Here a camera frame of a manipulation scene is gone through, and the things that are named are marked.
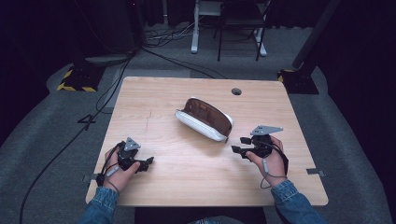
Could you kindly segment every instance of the hand-mounted device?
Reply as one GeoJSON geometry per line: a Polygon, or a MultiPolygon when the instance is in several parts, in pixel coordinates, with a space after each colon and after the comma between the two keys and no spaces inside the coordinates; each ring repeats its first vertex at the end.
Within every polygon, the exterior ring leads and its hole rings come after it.
{"type": "MultiPolygon", "coordinates": [[[[100,174],[97,175],[96,177],[96,183],[98,186],[103,186],[103,183],[105,182],[105,178],[110,177],[111,175],[113,175],[115,172],[117,172],[117,170],[119,168],[121,168],[123,171],[126,171],[129,169],[129,167],[132,166],[132,164],[134,164],[135,162],[139,161],[139,160],[135,160],[134,156],[137,154],[138,149],[140,148],[140,145],[137,144],[132,138],[128,137],[126,142],[121,141],[120,143],[116,144],[113,149],[110,151],[108,157],[106,158],[105,164],[102,168],[102,172],[100,174]],[[107,173],[107,164],[111,158],[111,156],[113,155],[113,153],[115,152],[115,150],[117,149],[117,147],[120,148],[119,150],[119,156],[118,156],[118,163],[115,164],[110,164],[110,167],[115,166],[115,168],[113,168],[111,171],[109,171],[107,173]]],[[[152,162],[154,161],[154,157],[150,157],[145,161],[139,161],[140,162],[140,166],[137,169],[137,172],[142,172],[142,171],[147,171],[149,169],[149,165],[152,164],[152,162]]]]}
{"type": "MultiPolygon", "coordinates": [[[[132,166],[138,160],[134,159],[140,145],[137,144],[132,138],[128,137],[126,142],[121,142],[120,150],[119,150],[119,167],[126,171],[129,167],[132,166]]],[[[150,157],[145,161],[139,161],[140,166],[136,172],[147,171],[149,169],[149,165],[154,161],[154,157],[150,157]]]]}
{"type": "Polygon", "coordinates": [[[272,150],[276,150],[280,157],[283,160],[283,163],[285,165],[285,175],[288,173],[288,167],[289,167],[289,160],[286,157],[286,155],[282,152],[282,150],[274,144],[271,140],[271,136],[269,133],[275,133],[275,132],[280,132],[283,131],[283,128],[279,127],[268,127],[268,126],[262,126],[259,125],[257,128],[255,128],[250,135],[252,135],[251,138],[247,137],[241,137],[241,143],[246,144],[246,145],[251,145],[253,144],[253,148],[241,148],[237,146],[231,146],[233,149],[234,153],[241,154],[242,159],[248,159],[247,157],[247,152],[251,151],[254,154],[256,154],[258,157],[261,158],[267,158],[272,150]]]}

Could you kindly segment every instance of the hand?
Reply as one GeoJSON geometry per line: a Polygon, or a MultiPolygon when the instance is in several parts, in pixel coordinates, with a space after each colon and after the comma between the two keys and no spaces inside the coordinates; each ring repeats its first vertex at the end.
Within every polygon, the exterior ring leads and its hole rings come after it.
{"type": "MultiPolygon", "coordinates": [[[[271,136],[271,140],[283,152],[282,142],[273,136],[271,136]]],[[[247,157],[259,167],[262,176],[265,178],[266,181],[268,181],[268,183],[271,185],[272,188],[287,179],[286,177],[284,177],[285,166],[283,164],[282,158],[280,157],[279,153],[276,150],[272,150],[272,153],[266,158],[268,165],[268,173],[271,175],[268,175],[267,173],[264,172],[264,165],[262,164],[261,157],[258,157],[256,154],[250,151],[247,152],[247,157]]]]}
{"type": "MultiPolygon", "coordinates": [[[[117,167],[117,165],[111,166],[113,164],[118,163],[118,154],[119,154],[120,148],[117,147],[117,149],[114,151],[114,153],[111,155],[110,160],[107,163],[106,171],[109,172],[111,171],[114,167],[117,167]]],[[[106,153],[106,158],[110,154],[111,149],[106,153]]],[[[108,189],[112,189],[116,191],[117,193],[121,193],[126,185],[129,182],[129,179],[132,177],[134,173],[136,173],[137,169],[140,166],[140,162],[135,162],[132,164],[131,167],[129,167],[128,170],[123,171],[121,168],[111,175],[110,177],[106,177],[105,183],[103,184],[104,187],[108,189]]]]}

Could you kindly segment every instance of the table hole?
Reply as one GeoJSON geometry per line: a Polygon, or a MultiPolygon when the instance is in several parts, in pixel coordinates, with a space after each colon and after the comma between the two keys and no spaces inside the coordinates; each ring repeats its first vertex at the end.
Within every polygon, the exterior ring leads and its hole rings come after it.
{"type": "Polygon", "coordinates": [[[242,94],[242,91],[241,91],[240,89],[238,89],[238,88],[233,88],[233,89],[231,90],[231,92],[232,92],[234,95],[240,95],[240,94],[242,94]]]}

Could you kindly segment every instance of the chair leg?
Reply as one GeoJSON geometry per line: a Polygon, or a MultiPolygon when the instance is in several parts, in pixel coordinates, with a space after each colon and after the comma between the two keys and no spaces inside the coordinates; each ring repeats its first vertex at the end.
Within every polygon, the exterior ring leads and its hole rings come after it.
{"type": "Polygon", "coordinates": [[[219,28],[216,27],[215,34],[213,35],[213,38],[214,38],[214,39],[216,39],[216,34],[218,33],[218,29],[219,29],[219,28]]]}
{"type": "Polygon", "coordinates": [[[264,31],[265,31],[265,27],[262,27],[262,36],[260,37],[260,44],[259,44],[259,48],[257,49],[256,62],[259,60],[260,57],[260,50],[262,49],[262,41],[264,40],[264,31]]]}
{"type": "Polygon", "coordinates": [[[220,53],[221,53],[221,41],[222,41],[222,32],[223,32],[223,27],[220,27],[220,38],[219,38],[219,52],[218,52],[218,62],[220,61],[220,53]]]}

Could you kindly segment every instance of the desk leg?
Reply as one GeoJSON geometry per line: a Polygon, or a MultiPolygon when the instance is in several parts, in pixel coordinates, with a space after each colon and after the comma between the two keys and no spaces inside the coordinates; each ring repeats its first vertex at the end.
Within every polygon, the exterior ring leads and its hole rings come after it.
{"type": "Polygon", "coordinates": [[[194,10],[194,32],[192,34],[192,43],[191,43],[191,53],[198,52],[198,38],[199,38],[199,1],[195,1],[195,10],[194,10]]]}
{"type": "MultiPolygon", "coordinates": [[[[254,37],[256,38],[256,43],[258,48],[260,45],[260,37],[262,37],[262,28],[258,29],[257,32],[255,31],[254,37]]],[[[260,55],[262,57],[267,56],[267,50],[265,50],[264,44],[262,44],[262,47],[260,48],[260,55]]]]}

